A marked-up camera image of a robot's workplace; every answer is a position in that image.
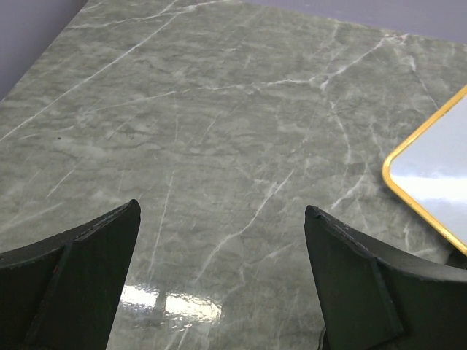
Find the yellow framed whiteboard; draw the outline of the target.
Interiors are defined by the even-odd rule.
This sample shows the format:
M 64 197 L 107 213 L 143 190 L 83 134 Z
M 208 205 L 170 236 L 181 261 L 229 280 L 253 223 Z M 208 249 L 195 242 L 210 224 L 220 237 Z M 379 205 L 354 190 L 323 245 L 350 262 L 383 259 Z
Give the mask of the yellow framed whiteboard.
M 466 87 L 386 157 L 382 178 L 451 245 L 466 253 Z

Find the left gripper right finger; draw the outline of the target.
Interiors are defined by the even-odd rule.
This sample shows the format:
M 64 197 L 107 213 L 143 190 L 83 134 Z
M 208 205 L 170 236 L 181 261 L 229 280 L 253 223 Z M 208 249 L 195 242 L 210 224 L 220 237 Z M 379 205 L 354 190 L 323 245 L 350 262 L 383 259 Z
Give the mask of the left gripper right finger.
M 464 349 L 466 256 L 436 263 L 366 235 L 316 206 L 304 232 L 324 349 Z

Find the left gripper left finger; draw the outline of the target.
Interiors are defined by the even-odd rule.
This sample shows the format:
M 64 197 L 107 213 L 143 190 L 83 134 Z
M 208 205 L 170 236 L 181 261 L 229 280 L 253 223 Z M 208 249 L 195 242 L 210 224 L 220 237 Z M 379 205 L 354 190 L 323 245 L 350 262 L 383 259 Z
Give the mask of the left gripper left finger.
M 140 222 L 133 199 L 1 253 L 1 348 L 105 349 Z

